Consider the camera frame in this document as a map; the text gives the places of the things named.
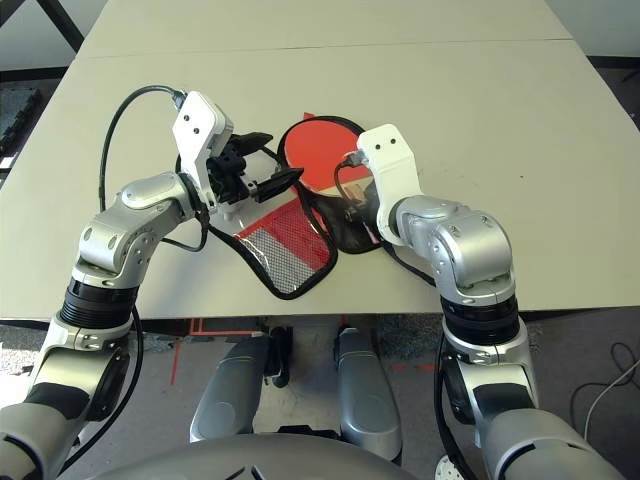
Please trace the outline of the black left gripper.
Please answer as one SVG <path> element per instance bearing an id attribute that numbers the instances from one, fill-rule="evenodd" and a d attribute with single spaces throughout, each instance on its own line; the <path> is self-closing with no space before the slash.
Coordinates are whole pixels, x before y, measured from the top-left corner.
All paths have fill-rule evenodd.
<path id="1" fill-rule="evenodd" d="M 219 156 L 207 159 L 209 182 L 219 203 L 237 203 L 250 196 L 250 180 L 245 178 L 245 156 L 261 150 L 272 139 L 272 135 L 264 132 L 235 135 L 234 142 L 228 142 Z M 257 184 L 254 200 L 263 203 L 280 195 L 293 186 L 303 172 L 303 168 L 287 168 L 273 173 Z"/>

